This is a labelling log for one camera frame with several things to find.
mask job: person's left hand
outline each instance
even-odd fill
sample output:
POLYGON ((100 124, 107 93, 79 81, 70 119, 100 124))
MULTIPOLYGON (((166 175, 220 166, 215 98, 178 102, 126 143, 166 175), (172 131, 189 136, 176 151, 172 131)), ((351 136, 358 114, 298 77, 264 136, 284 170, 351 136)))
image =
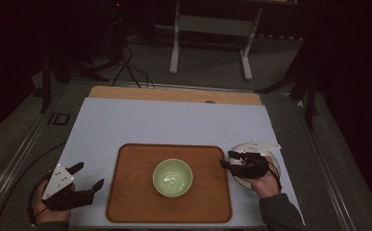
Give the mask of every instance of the person's left hand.
POLYGON ((48 184, 48 180, 43 181, 37 188, 37 204, 34 207, 34 214, 36 216, 37 225, 44 222, 51 221, 69 221, 71 210, 65 211, 51 211, 41 201, 42 194, 44 193, 45 186, 48 184))

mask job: sleeve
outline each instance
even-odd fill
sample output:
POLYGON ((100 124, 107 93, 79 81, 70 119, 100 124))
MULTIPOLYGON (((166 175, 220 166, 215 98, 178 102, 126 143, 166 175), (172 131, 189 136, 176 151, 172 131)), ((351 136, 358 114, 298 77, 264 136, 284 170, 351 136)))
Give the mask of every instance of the sleeve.
POLYGON ((44 222, 37 226, 37 231, 67 231, 69 222, 67 221, 53 221, 44 222))
POLYGON ((260 199, 260 212, 270 231, 305 230, 299 211, 285 193, 260 199))

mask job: table leg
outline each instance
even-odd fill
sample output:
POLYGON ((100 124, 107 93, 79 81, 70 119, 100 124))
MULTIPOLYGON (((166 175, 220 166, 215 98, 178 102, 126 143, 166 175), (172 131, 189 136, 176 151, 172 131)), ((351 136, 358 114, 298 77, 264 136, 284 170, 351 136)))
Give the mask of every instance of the table leg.
POLYGON ((249 65, 248 54, 251 49, 252 42, 254 41, 254 37, 255 37, 255 33, 257 32, 258 25, 260 24, 260 17, 261 17, 262 12, 263 12, 263 8, 259 8, 257 10, 257 15, 255 16, 255 20, 252 22, 252 28, 248 36, 248 42, 246 43, 245 49, 240 51, 243 74, 245 76, 245 80, 247 81, 252 80, 252 72, 251 72, 251 66, 249 65))
POLYGON ((179 63, 179 20, 180 20, 180 0, 176 1, 176 18, 174 20, 174 45, 173 45, 173 53, 171 54, 171 63, 170 63, 170 73, 176 74, 177 73, 177 66, 179 63))

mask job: tray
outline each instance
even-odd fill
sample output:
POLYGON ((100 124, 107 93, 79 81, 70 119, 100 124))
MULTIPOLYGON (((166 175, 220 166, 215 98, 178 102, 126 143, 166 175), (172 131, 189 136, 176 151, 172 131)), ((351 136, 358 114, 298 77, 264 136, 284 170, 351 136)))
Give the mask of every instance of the tray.
POLYGON ((120 147, 107 218, 114 223, 223 223, 232 216, 227 173, 217 146, 128 143, 120 147), (166 159, 188 163, 193 183, 179 197, 153 186, 155 167, 166 159))

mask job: green bowl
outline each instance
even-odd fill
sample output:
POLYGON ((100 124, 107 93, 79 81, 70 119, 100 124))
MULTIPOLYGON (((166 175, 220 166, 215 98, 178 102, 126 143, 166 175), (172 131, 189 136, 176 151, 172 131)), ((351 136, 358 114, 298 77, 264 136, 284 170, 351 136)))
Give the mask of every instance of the green bowl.
POLYGON ((192 183, 192 171, 186 162, 168 159, 155 168, 153 184, 156 190, 168 197, 180 196, 188 191, 192 183))

